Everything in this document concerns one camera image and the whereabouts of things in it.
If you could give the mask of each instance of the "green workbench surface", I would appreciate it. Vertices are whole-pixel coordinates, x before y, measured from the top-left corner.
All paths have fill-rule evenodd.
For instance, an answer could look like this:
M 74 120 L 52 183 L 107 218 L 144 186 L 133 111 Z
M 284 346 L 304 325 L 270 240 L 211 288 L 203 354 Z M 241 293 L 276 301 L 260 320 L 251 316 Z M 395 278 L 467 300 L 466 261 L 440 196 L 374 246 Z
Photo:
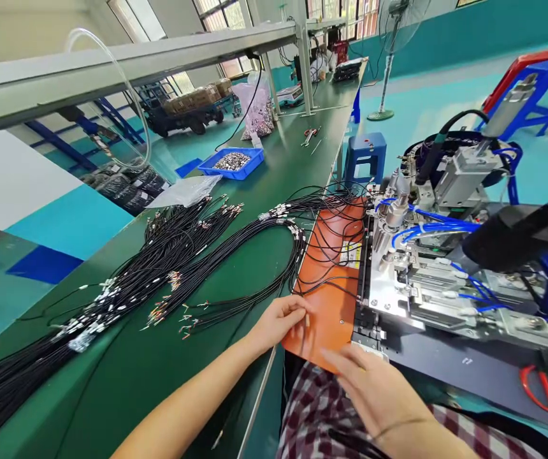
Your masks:
M 227 193 L 229 203 L 244 202 L 243 212 L 219 241 L 229 237 L 257 216 L 285 201 L 295 190 L 325 186 L 344 136 L 352 103 L 360 80 L 331 84 L 321 82 L 315 104 L 321 110 L 314 116 L 282 117 L 277 129 L 263 139 L 265 161 L 244 181 L 222 180 L 214 196 Z M 322 127 L 307 148 L 300 147 L 304 131 Z M 321 144 L 311 155 L 317 142 Z M 240 133 L 230 146 L 247 146 Z M 143 243 L 146 212 L 124 228 L 90 260 L 36 304 L 24 317 L 37 316 L 45 307 L 83 284 L 101 282 Z M 282 271 L 291 250 L 286 228 L 273 228 L 256 236 L 231 256 L 190 298 L 189 304 L 216 301 L 253 293 L 271 282 Z M 79 291 L 52 307 L 48 317 L 88 303 L 99 288 Z M 12 295 L 12 292 L 0 292 Z M 156 327 L 141 331 L 148 312 L 159 296 L 143 305 L 124 322 L 110 330 L 81 356 L 78 356 L 46 383 L 0 429 L 0 458 L 106 458 L 125 436 L 161 400 L 215 359 L 230 342 L 244 336 L 257 321 L 266 300 L 257 305 L 240 324 L 234 317 L 208 331 L 181 341 L 178 319 L 182 311 Z M 68 313 L 59 319 L 74 314 Z M 16 322 L 0 335 L 0 357 L 33 342 L 47 332 L 47 319 Z M 237 457 L 252 413 L 266 389 L 268 374 L 278 362 L 278 352 L 266 353 L 243 376 L 230 397 L 217 411 L 191 446 L 187 456 Z M 280 394 L 282 381 L 269 381 Z M 280 405 L 264 400 L 258 418 L 280 418 Z M 232 411 L 219 446 L 210 451 L 224 420 Z M 256 421 L 255 430 L 260 420 Z M 255 444 L 265 451 L 275 448 L 277 438 L 259 439 Z M 251 449 L 244 442 L 243 448 Z

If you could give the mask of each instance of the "plaid shirt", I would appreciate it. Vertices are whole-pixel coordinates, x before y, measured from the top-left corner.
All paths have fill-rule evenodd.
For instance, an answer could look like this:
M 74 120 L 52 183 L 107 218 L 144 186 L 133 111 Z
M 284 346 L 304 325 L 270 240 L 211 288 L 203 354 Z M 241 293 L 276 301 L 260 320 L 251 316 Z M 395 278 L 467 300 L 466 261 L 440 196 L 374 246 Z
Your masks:
M 478 424 L 442 406 L 429 405 L 429 408 L 435 419 L 465 441 L 478 457 L 544 458 L 525 443 L 497 429 Z M 371 443 L 361 418 L 335 376 L 306 362 L 299 372 L 287 403 L 277 459 L 365 457 L 355 449 L 334 440 L 330 432 L 347 433 L 357 443 Z

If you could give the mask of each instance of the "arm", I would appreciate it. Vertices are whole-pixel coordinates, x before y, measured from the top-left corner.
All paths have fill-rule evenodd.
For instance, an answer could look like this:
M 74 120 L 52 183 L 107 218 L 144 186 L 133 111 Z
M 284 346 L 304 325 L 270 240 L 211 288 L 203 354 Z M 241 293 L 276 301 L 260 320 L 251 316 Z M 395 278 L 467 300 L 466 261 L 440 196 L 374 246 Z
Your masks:
M 248 366 L 278 344 L 309 307 L 306 300 L 295 295 L 274 300 L 246 337 L 149 413 L 112 459 L 180 458 Z
M 397 459 L 477 459 L 442 426 L 394 366 L 357 346 L 323 351 L 373 441 Z

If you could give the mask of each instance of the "hand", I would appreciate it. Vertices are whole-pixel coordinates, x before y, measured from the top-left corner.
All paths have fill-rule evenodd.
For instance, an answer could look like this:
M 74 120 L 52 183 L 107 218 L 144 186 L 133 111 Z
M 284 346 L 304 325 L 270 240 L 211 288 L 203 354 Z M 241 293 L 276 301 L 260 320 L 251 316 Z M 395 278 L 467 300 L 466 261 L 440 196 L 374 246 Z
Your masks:
M 373 438 L 406 421 L 435 420 L 399 370 L 377 355 L 352 344 L 322 353 L 340 372 L 338 382 Z
M 310 307 L 310 304 L 298 295 L 277 298 L 261 314 L 247 339 L 260 355 L 263 354 L 282 341 L 287 332 L 310 311 Z

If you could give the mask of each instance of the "blue plastic tray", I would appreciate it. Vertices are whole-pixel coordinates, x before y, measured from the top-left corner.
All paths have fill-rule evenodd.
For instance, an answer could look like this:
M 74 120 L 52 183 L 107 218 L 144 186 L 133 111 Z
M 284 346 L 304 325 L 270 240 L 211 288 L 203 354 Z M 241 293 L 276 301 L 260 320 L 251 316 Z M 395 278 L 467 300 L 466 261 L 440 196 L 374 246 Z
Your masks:
M 239 171 L 227 171 L 213 168 L 213 166 L 217 164 L 217 161 L 226 154 L 236 152 L 245 154 L 251 158 L 242 169 Z M 200 166 L 198 166 L 198 170 L 201 170 L 205 175 L 222 175 L 227 179 L 244 180 L 261 163 L 263 163 L 263 149 L 226 148 L 219 150 L 213 156 L 209 157 Z

